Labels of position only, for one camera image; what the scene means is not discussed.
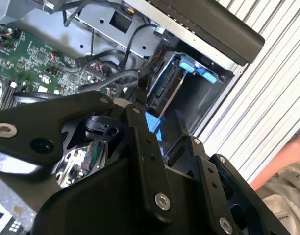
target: connector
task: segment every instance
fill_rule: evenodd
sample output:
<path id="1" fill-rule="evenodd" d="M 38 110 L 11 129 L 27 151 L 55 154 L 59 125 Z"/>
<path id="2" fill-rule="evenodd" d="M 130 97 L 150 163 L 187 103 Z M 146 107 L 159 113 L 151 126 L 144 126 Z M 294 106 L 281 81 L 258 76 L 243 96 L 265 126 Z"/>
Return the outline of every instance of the connector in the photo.
<path id="1" fill-rule="evenodd" d="M 76 67 L 82 68 L 92 61 L 91 56 L 79 57 L 75 59 Z"/>

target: green circuit board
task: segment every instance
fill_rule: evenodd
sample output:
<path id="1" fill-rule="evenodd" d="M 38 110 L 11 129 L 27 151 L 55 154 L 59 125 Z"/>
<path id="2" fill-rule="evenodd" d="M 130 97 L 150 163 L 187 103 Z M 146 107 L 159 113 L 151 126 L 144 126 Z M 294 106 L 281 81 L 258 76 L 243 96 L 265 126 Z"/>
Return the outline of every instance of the green circuit board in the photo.
<path id="1" fill-rule="evenodd" d="M 89 70 L 78 73 L 60 70 L 57 63 L 60 67 L 73 67 L 74 60 L 31 34 L 11 25 L 0 25 L 0 31 L 5 30 L 12 34 L 0 36 L 0 109 L 16 105 L 11 101 L 11 94 L 17 91 L 71 95 L 77 92 L 79 85 L 95 80 L 94 73 Z M 53 52 L 57 55 L 57 63 L 51 57 Z M 1 105 L 1 100 L 5 99 L 9 102 Z"/>

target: white corrugated wall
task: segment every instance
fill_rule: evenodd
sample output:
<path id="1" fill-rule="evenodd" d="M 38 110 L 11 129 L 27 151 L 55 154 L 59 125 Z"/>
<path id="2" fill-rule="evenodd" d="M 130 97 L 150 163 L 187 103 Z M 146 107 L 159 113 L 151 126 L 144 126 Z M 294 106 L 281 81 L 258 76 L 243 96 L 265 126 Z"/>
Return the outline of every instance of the white corrugated wall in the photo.
<path id="1" fill-rule="evenodd" d="M 199 138 L 251 182 L 300 128 L 300 0 L 219 3 L 266 42 Z"/>

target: person's arm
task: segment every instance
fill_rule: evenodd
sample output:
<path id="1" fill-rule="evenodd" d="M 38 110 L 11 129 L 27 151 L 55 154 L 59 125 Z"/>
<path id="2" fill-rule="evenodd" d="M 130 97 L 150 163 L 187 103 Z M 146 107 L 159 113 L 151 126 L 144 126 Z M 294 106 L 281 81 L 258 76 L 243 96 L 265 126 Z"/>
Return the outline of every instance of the person's arm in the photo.
<path id="1" fill-rule="evenodd" d="M 281 149 L 250 186 L 253 190 L 259 189 L 280 170 L 298 161 L 300 161 L 300 134 Z"/>

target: silver bolt head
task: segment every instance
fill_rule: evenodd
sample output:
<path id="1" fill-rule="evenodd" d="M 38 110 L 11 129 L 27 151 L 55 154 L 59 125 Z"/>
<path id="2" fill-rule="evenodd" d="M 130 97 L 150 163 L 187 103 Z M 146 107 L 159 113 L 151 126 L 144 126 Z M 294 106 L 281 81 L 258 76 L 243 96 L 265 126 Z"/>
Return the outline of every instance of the silver bolt head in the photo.
<path id="1" fill-rule="evenodd" d="M 197 138 L 194 138 L 194 142 L 198 145 L 201 144 L 200 140 L 198 140 Z"/>
<path id="2" fill-rule="evenodd" d="M 139 109 L 137 109 L 137 108 L 133 108 L 133 110 L 138 114 L 140 113 Z"/>
<path id="3" fill-rule="evenodd" d="M 220 226 L 227 234 L 233 234 L 233 227 L 226 218 L 219 219 Z"/>
<path id="4" fill-rule="evenodd" d="M 109 103 L 109 101 L 104 97 L 100 97 L 100 101 L 102 101 L 103 103 L 106 103 L 106 104 Z"/>
<path id="5" fill-rule="evenodd" d="M 158 193 L 154 197 L 156 205 L 163 211 L 168 211 L 171 208 L 171 202 L 169 198 L 163 193 Z"/>
<path id="6" fill-rule="evenodd" d="M 0 123 L 0 137 L 12 138 L 17 135 L 17 128 L 8 123 Z"/>
<path id="7" fill-rule="evenodd" d="M 226 160 L 224 157 L 219 157 L 219 159 L 220 159 L 221 163 L 226 163 Z"/>

